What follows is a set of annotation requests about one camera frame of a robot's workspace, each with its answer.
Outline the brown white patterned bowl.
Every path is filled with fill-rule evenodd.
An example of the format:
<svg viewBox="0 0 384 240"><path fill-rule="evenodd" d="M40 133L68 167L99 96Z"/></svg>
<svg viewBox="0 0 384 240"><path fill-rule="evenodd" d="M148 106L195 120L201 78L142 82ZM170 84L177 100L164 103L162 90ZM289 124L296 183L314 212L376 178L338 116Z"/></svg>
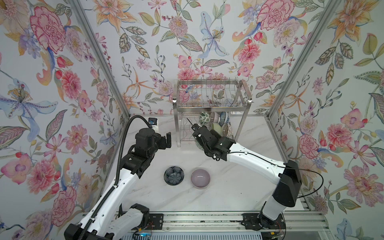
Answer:
<svg viewBox="0 0 384 240"><path fill-rule="evenodd" d="M224 123L222 126L222 136L233 139L233 128L230 123Z"/></svg>

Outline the purple ribbed bowl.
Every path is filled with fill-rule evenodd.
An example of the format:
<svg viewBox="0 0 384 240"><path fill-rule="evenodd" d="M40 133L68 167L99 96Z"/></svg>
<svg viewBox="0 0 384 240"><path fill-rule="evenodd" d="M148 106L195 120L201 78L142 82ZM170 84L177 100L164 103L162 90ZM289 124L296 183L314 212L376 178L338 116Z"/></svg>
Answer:
<svg viewBox="0 0 384 240"><path fill-rule="evenodd" d="M210 123L219 123L220 115L217 112L210 113Z"/></svg>

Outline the light green bowl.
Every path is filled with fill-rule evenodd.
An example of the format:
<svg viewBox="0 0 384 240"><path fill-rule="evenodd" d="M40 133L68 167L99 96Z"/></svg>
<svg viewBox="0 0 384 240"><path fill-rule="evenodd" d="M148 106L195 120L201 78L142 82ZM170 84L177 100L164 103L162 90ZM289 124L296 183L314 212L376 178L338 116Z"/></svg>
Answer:
<svg viewBox="0 0 384 240"><path fill-rule="evenodd" d="M211 124L211 130L214 130L219 135L222 135L222 127L218 123L212 123Z"/></svg>

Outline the green white patterned bowl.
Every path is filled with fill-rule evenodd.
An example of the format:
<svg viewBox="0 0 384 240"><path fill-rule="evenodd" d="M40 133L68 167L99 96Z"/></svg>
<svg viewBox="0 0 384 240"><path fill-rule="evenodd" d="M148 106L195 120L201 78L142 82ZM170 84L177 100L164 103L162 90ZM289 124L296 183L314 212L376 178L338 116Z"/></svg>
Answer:
<svg viewBox="0 0 384 240"><path fill-rule="evenodd" d="M196 144L196 146L197 146L201 151L204 151L204 148L202 147L202 145L201 145L197 140L195 140L195 144Z"/></svg>

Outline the blue floral bowl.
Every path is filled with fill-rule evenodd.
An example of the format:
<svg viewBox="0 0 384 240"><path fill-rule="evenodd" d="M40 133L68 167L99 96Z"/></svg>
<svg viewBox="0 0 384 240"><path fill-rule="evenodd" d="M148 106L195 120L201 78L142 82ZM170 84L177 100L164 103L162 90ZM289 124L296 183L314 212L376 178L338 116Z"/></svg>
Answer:
<svg viewBox="0 0 384 240"><path fill-rule="evenodd" d="M228 124L230 122L229 112L221 112L219 115L219 125L222 127L224 124Z"/></svg>

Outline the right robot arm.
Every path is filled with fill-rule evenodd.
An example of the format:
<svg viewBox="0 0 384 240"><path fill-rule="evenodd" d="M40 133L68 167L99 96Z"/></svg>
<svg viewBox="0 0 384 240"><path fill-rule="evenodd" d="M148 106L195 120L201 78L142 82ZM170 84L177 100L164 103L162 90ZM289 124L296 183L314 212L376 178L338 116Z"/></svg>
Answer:
<svg viewBox="0 0 384 240"><path fill-rule="evenodd" d="M226 161L243 166L269 180L275 189L263 204L257 215L243 216L242 225L246 229L283 229L283 212L296 206L302 186L302 178L297 163L289 160L284 163L253 152L216 131L205 126L192 125L193 137L203 148L206 156L216 161Z"/></svg>

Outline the green leaf pattern bowl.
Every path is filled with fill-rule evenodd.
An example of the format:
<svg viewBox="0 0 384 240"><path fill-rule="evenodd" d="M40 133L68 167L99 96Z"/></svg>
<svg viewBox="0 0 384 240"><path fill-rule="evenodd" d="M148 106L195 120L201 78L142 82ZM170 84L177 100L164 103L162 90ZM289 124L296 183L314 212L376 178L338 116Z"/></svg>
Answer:
<svg viewBox="0 0 384 240"><path fill-rule="evenodd" d="M211 115L207 112L202 112L199 117L199 124L201 126L207 126L210 123Z"/></svg>

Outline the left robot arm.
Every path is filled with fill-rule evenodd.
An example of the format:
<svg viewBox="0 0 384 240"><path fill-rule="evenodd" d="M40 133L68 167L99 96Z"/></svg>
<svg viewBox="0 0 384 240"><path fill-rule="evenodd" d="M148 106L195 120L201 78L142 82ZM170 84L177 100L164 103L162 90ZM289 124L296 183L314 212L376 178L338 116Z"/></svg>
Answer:
<svg viewBox="0 0 384 240"><path fill-rule="evenodd" d="M150 166L159 150L172 146L171 133L161 136L153 129L141 129L136 143L119 161L114 182L92 210L78 223L70 224L64 232L66 240L119 240L128 231L143 229L149 223L149 208L134 204L125 214L116 218L123 198Z"/></svg>

